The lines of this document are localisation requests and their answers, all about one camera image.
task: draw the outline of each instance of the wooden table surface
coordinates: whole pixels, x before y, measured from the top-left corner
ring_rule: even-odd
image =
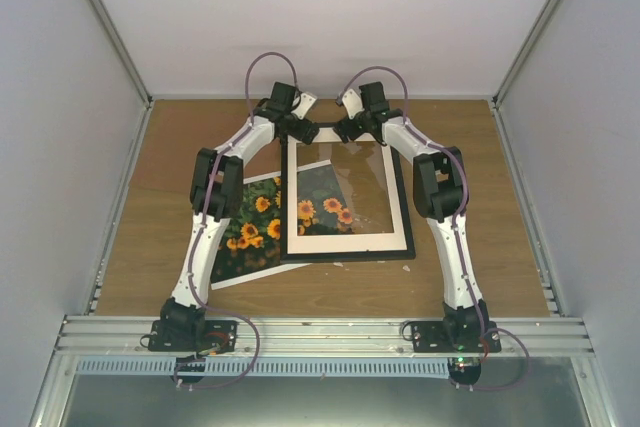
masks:
[[[548,315],[486,102],[417,100],[411,102],[410,112],[412,122],[425,134],[462,151],[471,195],[467,235],[490,315]],[[332,101],[320,101],[310,118],[331,122],[343,115]],[[201,147],[222,143],[245,118],[244,101],[156,102],[108,263],[98,315],[159,314],[177,281],[189,241],[188,192],[195,155]],[[274,142],[248,164],[245,175],[278,171],[279,160],[279,145]],[[407,197],[412,199],[407,162],[403,175]],[[313,264],[212,291],[209,304],[247,315],[440,317],[443,281],[435,242],[412,205],[410,212],[415,260]]]

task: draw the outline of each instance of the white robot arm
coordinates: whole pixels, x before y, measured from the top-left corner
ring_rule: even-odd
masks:
[[[381,83],[361,86],[360,91],[361,95],[353,90],[344,93],[341,101],[347,116],[335,124],[334,130],[343,142],[369,133],[381,144],[394,147],[413,165],[414,204],[435,237],[444,277],[444,330],[454,348],[469,339],[477,344],[480,326],[488,325],[488,312],[466,240],[466,191],[463,195],[459,171],[463,168],[462,156],[455,148],[436,144],[400,111],[391,110]],[[204,344],[199,343],[204,332],[202,306],[208,299],[218,246],[242,202],[244,164],[275,138],[290,135],[312,143],[318,126],[305,116],[315,101],[312,94],[276,83],[271,98],[258,105],[253,119],[248,119],[236,135],[214,150],[198,153],[190,194],[194,211],[191,240],[178,283],[162,308],[160,321],[154,323],[150,350],[204,350],[200,348]],[[216,158],[221,178],[216,177],[210,186]],[[203,212],[209,194],[210,202]]]
[[[455,147],[445,149],[435,143],[402,112],[391,110],[380,82],[360,86],[360,91],[361,95],[349,89],[338,99],[347,116],[334,130],[343,142],[369,133],[412,164],[414,204],[431,228],[444,278],[444,330],[452,345],[463,341],[477,344],[483,328],[489,325],[489,316],[467,244],[468,193],[459,172],[462,155]]]

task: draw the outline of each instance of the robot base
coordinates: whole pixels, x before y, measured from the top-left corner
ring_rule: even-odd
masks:
[[[415,321],[408,324],[411,327],[411,342],[413,351],[419,353],[447,353],[457,352],[482,354],[485,347],[478,341],[477,336],[465,336],[460,338],[456,347],[451,344],[442,321]],[[488,323],[488,329],[496,327],[495,322]],[[495,353],[502,350],[500,338],[494,340],[492,336],[485,339],[489,346],[489,352]]]

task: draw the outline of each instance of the flower photo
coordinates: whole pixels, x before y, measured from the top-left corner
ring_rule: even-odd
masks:
[[[280,177],[274,175],[249,179],[244,184],[240,211],[230,220],[217,251],[211,273],[213,288],[217,288],[216,284],[251,280],[256,273],[277,273],[283,268],[281,183]],[[344,207],[346,202],[330,164],[298,172],[298,185],[302,187],[297,203],[299,235],[353,233],[350,213]]]

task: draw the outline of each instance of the enclosure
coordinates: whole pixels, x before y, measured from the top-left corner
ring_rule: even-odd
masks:
[[[2,425],[635,425],[635,0],[1,2]],[[243,125],[267,51],[327,132],[245,166],[255,217],[213,266],[209,305],[250,316],[262,350],[240,322],[197,373],[234,377],[255,353],[252,372],[176,389],[176,355],[140,339],[185,261],[196,154]],[[457,389],[455,351],[404,337],[443,316],[415,172],[331,134],[334,99],[371,65],[400,72],[413,125],[462,152],[475,277],[527,349],[501,335],[476,390],[513,388]],[[252,105],[290,77],[262,61]],[[404,106],[388,73],[359,80],[375,81]],[[239,247],[248,224],[260,236]]]

